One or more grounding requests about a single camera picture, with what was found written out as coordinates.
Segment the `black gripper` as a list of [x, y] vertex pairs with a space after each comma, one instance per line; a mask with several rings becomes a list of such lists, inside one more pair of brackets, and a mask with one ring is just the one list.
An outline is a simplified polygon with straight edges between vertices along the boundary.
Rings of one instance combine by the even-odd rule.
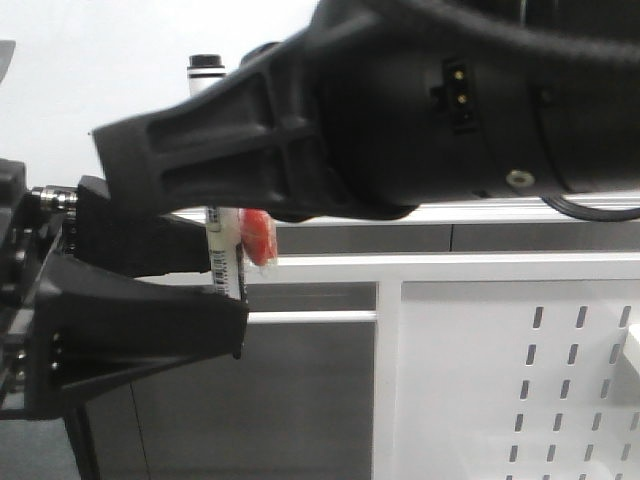
[[[57, 248], [95, 267], [62, 255], [46, 263]], [[30, 189], [26, 165], [3, 159], [1, 418], [71, 420], [75, 407], [45, 400], [85, 400], [239, 353], [245, 303], [131, 279], [209, 270], [203, 225], [173, 214], [130, 217], [99, 177], [82, 177], [77, 189]]]
[[397, 219], [431, 202], [544, 196], [550, 162], [526, 77], [358, 1], [246, 55], [261, 76], [280, 166], [242, 198], [277, 218]]

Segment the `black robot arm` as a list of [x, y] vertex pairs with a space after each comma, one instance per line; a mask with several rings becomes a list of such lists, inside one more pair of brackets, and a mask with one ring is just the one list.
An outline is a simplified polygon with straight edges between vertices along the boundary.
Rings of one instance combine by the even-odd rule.
[[639, 186], [635, 1], [322, 1], [166, 110], [96, 129], [115, 205], [300, 221]]

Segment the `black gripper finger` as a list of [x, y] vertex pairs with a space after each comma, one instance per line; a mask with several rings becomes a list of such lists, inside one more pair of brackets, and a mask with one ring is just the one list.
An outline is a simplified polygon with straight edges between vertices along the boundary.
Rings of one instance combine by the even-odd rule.
[[376, 219], [333, 163], [317, 56], [376, 22], [357, 12], [311, 24], [172, 108], [95, 129], [113, 203], [152, 217], [187, 207], [258, 208], [286, 218]]

